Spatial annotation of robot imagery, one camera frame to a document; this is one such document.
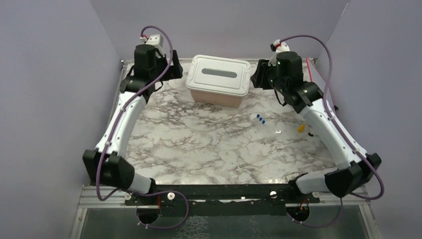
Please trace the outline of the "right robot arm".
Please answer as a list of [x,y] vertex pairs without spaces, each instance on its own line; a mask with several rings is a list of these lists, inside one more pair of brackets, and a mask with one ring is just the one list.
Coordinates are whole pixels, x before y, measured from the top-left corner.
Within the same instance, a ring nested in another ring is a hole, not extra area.
[[280,93],[282,105],[290,105],[306,120],[334,159],[336,169],[302,174],[289,181],[287,196],[292,202],[298,203],[313,192],[330,192],[342,198],[375,175],[381,157],[357,143],[324,99],[321,88],[304,80],[302,58],[296,52],[278,53],[274,65],[260,59],[251,82],[255,88]]

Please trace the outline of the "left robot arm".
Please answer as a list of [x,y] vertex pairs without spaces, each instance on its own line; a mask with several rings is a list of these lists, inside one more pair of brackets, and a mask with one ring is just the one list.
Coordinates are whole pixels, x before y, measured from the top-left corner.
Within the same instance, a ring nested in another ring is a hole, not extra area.
[[83,162],[89,178],[96,185],[105,185],[136,192],[144,204],[156,200],[155,180],[135,172],[126,161],[127,145],[135,123],[157,91],[156,82],[180,79],[183,68],[177,51],[170,51],[170,58],[152,45],[137,45],[134,64],[119,89],[117,105],[107,129],[93,150],[85,150]]

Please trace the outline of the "white plastic tray lid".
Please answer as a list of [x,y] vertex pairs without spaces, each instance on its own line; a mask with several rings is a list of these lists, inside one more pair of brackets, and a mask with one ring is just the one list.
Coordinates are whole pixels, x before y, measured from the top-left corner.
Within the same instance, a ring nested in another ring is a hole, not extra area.
[[247,95],[251,65],[244,60],[196,55],[186,77],[190,90],[235,97]]

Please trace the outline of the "pink plastic bin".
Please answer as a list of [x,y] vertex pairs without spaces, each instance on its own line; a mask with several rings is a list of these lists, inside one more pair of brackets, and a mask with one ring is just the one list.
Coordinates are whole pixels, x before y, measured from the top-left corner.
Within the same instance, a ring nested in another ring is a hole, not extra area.
[[239,108],[242,103],[242,97],[215,94],[196,90],[190,90],[190,92],[193,100],[199,103],[213,104],[232,108]]

